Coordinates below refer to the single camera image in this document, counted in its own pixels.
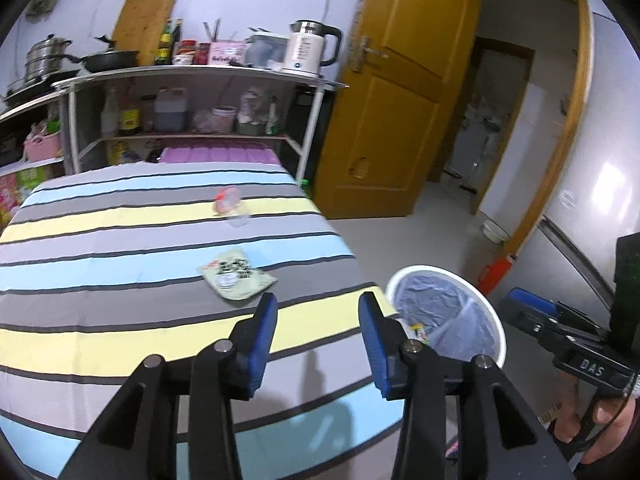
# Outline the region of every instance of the frying pan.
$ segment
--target frying pan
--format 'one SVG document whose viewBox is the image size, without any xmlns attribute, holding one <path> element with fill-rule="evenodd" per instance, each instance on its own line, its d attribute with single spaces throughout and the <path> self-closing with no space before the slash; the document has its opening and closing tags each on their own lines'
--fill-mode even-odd
<svg viewBox="0 0 640 480">
<path fill-rule="evenodd" d="M 84 57 L 72 56 L 71 54 L 63 54 L 62 56 L 72 63 L 81 63 L 91 73 L 138 66 L 138 61 L 136 60 L 137 50 L 117 50 L 115 41 L 106 36 L 95 39 L 107 43 L 109 45 L 108 49 Z"/>
</svg>

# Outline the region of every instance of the metal screw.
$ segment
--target metal screw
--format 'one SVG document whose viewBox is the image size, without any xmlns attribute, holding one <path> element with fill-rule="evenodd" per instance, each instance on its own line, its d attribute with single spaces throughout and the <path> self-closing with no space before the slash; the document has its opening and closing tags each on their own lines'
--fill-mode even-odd
<svg viewBox="0 0 640 480">
<path fill-rule="evenodd" d="M 216 352 L 220 352 L 221 354 L 226 354 L 227 352 L 231 351 L 233 347 L 234 344 L 229 341 L 229 339 L 220 339 L 219 341 L 213 343 L 213 349 Z"/>
<path fill-rule="evenodd" d="M 478 354 L 476 357 L 474 357 L 474 362 L 476 363 L 476 366 L 484 368 L 485 370 L 487 368 L 491 368 L 494 365 L 494 360 L 491 359 L 491 357 L 489 357 L 488 355 L 484 354 Z"/>
<path fill-rule="evenodd" d="M 158 354 L 151 354 L 145 357 L 145 360 L 142 361 L 142 364 L 145 365 L 145 368 L 155 368 L 162 364 L 162 356 Z"/>
<path fill-rule="evenodd" d="M 422 350 L 423 346 L 424 345 L 417 339 L 406 339 L 402 343 L 402 349 L 404 349 L 405 352 L 409 352 L 409 354 L 417 354 Z"/>
</svg>

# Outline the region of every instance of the white kettle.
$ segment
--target white kettle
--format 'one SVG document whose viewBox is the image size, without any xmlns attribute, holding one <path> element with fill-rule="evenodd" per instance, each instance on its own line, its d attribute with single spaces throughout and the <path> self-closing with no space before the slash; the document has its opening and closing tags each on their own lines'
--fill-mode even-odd
<svg viewBox="0 0 640 480">
<path fill-rule="evenodd" d="M 307 20 L 298 20 L 289 27 L 292 35 L 287 41 L 283 72 L 317 75 L 321 66 L 328 66 L 337 61 L 342 45 L 342 31 L 339 28 Z M 335 36 L 336 41 L 333 55 L 327 60 L 322 60 L 325 36 Z"/>
</svg>

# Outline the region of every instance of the human hand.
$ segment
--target human hand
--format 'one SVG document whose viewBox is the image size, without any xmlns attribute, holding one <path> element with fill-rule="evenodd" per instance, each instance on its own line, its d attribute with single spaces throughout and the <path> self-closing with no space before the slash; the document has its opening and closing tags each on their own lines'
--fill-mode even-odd
<svg viewBox="0 0 640 480">
<path fill-rule="evenodd" d="M 565 387 L 560 395 L 560 411 L 554 434 L 562 442 L 571 442 L 580 431 L 580 417 L 578 416 L 578 379 L 569 374 L 562 373 Z M 593 410 L 593 421 L 596 424 L 607 424 L 618 412 L 622 398 L 603 399 L 596 404 Z M 608 455 L 618 448 L 631 428 L 636 400 L 630 398 L 616 420 L 598 437 L 596 442 L 584 452 L 580 463 L 590 464 Z"/>
</svg>

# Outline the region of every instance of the striped bed sheet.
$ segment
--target striped bed sheet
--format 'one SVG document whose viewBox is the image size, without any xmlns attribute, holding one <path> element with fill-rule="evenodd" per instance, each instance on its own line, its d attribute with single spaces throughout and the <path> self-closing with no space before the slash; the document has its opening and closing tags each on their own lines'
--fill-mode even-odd
<svg viewBox="0 0 640 480">
<path fill-rule="evenodd" d="M 251 219 L 212 213 L 241 189 Z M 280 166 L 240 162 L 105 168 L 43 183 L 0 237 L 0 428 L 39 478 L 56 478 L 149 354 L 192 356 L 250 316 L 196 268 L 239 246 L 278 281 L 262 387 L 232 404 L 245 480 L 389 478 L 402 402 L 372 384 L 357 300 L 380 289 Z M 187 480 L 188 397 L 177 475 Z"/>
</svg>

